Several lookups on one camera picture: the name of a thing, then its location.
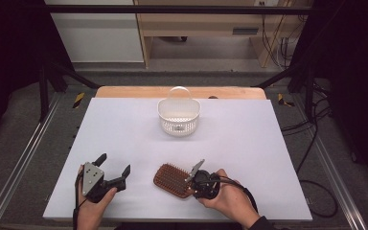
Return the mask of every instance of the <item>plastic basket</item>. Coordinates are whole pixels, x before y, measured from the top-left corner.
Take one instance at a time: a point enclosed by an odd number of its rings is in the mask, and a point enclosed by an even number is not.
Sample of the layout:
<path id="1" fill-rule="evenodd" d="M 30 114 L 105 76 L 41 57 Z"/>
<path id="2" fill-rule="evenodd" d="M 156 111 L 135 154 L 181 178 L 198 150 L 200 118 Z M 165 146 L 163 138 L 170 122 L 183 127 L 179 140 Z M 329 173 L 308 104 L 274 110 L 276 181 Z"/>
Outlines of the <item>plastic basket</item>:
<path id="1" fill-rule="evenodd" d="M 173 92 L 184 90 L 188 98 L 174 98 Z M 172 88 L 168 98 L 161 100 L 158 105 L 161 127 L 172 136 L 187 136 L 196 130 L 201 104 L 194 100 L 190 91 L 182 86 Z"/>

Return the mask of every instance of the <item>hand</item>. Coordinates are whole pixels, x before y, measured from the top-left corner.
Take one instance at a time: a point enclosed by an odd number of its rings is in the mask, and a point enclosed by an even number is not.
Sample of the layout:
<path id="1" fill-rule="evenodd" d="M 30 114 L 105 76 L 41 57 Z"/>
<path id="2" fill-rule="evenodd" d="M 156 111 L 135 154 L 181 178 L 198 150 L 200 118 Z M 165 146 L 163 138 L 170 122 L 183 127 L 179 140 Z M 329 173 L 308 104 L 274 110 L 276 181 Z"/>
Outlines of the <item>hand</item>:
<path id="1" fill-rule="evenodd" d="M 109 190 L 103 199 L 98 203 L 93 203 L 86 199 L 82 195 L 82 182 L 79 182 L 79 217 L 78 217 L 78 230 L 94 230 L 98 229 L 103 219 L 104 211 L 107 205 L 112 201 L 112 198 L 117 192 L 116 188 Z"/>
<path id="2" fill-rule="evenodd" d="M 225 170 L 218 170 L 219 176 L 228 176 Z M 198 201 L 206 208 L 213 208 L 233 221 L 240 223 L 244 228 L 250 228 L 259 218 L 247 195 L 238 187 L 220 183 L 217 197 L 214 199 L 199 198 Z"/>

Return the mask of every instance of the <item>white table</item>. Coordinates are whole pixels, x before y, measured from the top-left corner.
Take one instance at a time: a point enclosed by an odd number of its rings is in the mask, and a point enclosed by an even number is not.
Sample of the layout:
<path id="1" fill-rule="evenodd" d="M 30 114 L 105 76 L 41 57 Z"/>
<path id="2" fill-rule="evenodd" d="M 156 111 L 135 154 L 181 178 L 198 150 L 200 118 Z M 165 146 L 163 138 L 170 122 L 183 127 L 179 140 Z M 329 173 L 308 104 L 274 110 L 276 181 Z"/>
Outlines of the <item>white table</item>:
<path id="1" fill-rule="evenodd" d="M 228 221 L 193 197 L 181 199 L 152 180 L 164 163 L 190 171 L 200 159 L 209 173 L 224 168 L 249 189 L 259 212 L 273 221 L 312 220 L 269 100 L 200 99 L 199 127 L 176 138 L 157 114 L 160 99 L 92 99 L 43 217 L 70 220 L 80 164 L 107 153 L 105 179 L 131 165 L 126 190 L 104 213 L 118 221 Z"/>

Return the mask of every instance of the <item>wooden brush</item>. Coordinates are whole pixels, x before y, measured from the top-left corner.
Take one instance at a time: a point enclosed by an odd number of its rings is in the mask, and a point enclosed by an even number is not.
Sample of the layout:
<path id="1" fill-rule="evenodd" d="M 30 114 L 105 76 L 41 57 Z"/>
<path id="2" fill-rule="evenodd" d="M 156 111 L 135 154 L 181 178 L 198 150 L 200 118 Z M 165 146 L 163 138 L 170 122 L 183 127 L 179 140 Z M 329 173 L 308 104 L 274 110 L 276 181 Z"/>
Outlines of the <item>wooden brush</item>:
<path id="1" fill-rule="evenodd" d="M 185 172 L 174 165 L 164 164 L 157 171 L 153 178 L 153 182 L 155 185 L 174 196 L 186 198 L 194 193 L 189 189 L 191 181 L 185 181 L 189 176 L 188 172 Z"/>

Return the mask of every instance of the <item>basket handle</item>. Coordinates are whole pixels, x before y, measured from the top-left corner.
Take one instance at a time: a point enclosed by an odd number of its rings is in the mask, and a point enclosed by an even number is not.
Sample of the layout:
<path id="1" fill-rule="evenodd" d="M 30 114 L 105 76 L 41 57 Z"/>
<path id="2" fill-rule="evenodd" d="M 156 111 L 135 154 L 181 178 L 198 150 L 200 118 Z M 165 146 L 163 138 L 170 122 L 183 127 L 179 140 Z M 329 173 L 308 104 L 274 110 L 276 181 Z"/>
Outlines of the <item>basket handle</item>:
<path id="1" fill-rule="evenodd" d="M 183 87 L 183 86 L 176 86 L 176 87 L 173 87 L 173 88 L 170 90 L 169 95 L 168 95 L 167 97 L 168 97 L 168 98 L 170 98 L 170 97 L 171 97 L 171 95 L 172 95 L 172 93 L 173 93 L 173 91 L 176 91 L 176 90 L 184 90 L 184 91 L 187 91 L 189 98 L 191 99 L 191 98 L 193 97 L 193 96 L 191 95 L 190 90 L 188 90 L 186 87 Z"/>

